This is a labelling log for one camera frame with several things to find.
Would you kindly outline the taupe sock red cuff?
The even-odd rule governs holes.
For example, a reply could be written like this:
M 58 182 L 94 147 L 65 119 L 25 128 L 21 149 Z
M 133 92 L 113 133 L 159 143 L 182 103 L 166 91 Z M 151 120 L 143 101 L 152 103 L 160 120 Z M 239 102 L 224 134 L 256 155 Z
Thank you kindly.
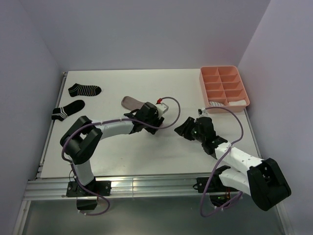
M 142 107 L 147 107 L 147 108 L 156 108 L 156 104 L 152 104 L 150 102 L 141 102 L 138 101 L 130 96 L 125 96 L 123 97 L 122 101 L 121 101 L 121 105 L 122 107 L 126 108 L 127 110 L 130 110 L 130 118 L 131 119 L 137 119 L 138 120 L 138 111 L 142 108 Z

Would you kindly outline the white sock black toe heel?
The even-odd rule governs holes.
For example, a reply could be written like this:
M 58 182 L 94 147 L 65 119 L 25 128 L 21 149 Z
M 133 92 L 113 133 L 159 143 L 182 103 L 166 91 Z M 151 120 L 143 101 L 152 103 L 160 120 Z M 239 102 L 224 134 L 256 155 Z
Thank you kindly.
M 212 107 L 223 107 L 223 106 L 225 106 L 223 103 L 216 102 L 216 101 L 209 101 L 209 105 Z

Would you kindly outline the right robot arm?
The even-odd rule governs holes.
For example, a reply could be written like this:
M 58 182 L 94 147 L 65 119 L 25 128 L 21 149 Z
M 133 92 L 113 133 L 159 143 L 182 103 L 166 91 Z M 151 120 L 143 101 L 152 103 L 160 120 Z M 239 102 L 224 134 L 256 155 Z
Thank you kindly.
M 225 165 L 214 167 L 206 182 L 197 181 L 199 192 L 234 189 L 251 196 L 263 211 L 268 211 L 291 195 L 278 163 L 268 158 L 254 157 L 218 136 L 212 119 L 189 117 L 175 132 L 189 141 L 199 141 L 205 153 Z

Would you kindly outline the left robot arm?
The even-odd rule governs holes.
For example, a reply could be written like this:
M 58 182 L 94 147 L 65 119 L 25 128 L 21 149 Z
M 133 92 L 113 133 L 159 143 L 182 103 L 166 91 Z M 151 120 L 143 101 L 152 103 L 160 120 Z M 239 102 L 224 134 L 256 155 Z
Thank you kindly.
M 143 129 L 155 134 L 164 121 L 163 114 L 168 109 L 164 103 L 146 102 L 140 109 L 103 123 L 92 121 L 87 116 L 78 118 L 60 140 L 63 147 L 62 158 L 73 167 L 74 175 L 79 181 L 78 190 L 83 195 L 91 195 L 95 191 L 95 176 L 90 158 L 101 140 L 138 133 Z

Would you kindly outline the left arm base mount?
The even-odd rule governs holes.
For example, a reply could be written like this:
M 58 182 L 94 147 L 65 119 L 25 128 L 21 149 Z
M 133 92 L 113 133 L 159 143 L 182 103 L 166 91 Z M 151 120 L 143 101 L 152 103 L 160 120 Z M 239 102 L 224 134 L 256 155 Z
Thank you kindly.
M 68 183 L 66 197 L 86 197 L 94 196 L 96 193 L 101 196 L 109 196 L 111 191 L 111 181 L 94 181 L 88 186 L 85 186 L 88 190 L 82 189 L 76 181 L 71 181 Z

